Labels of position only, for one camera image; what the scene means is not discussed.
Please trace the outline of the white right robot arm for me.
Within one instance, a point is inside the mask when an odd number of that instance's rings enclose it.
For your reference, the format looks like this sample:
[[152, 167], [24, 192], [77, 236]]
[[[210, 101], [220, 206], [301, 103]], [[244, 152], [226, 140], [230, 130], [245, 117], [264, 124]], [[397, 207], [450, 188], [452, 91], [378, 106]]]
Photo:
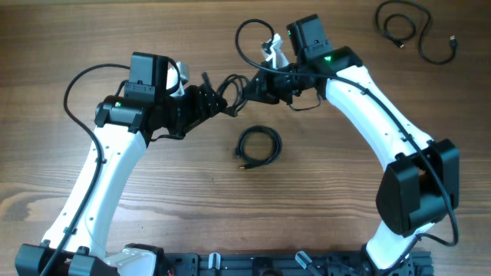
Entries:
[[412, 124], [381, 92], [349, 47], [333, 48], [320, 19], [310, 15], [287, 27], [297, 58], [283, 53], [273, 34], [262, 44], [264, 60], [243, 93], [264, 104], [290, 104], [315, 89], [340, 110], [374, 151], [384, 174], [376, 195], [381, 223], [354, 264], [337, 255], [327, 272], [359, 275], [430, 275], [427, 253], [414, 251], [430, 229], [454, 220], [460, 199], [460, 155], [450, 140], [436, 141]]

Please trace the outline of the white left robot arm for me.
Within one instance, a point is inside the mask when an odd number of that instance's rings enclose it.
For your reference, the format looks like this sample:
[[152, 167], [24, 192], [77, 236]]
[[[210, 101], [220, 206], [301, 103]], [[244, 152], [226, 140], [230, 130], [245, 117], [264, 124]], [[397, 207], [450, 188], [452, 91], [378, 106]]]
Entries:
[[24, 244], [15, 258], [20, 275], [173, 275], [160, 247], [129, 244], [108, 255], [109, 228], [127, 180], [150, 143], [182, 140], [225, 110], [227, 102], [204, 81], [189, 83], [172, 58], [135, 52], [129, 77], [97, 105], [91, 149], [61, 213], [39, 245]]

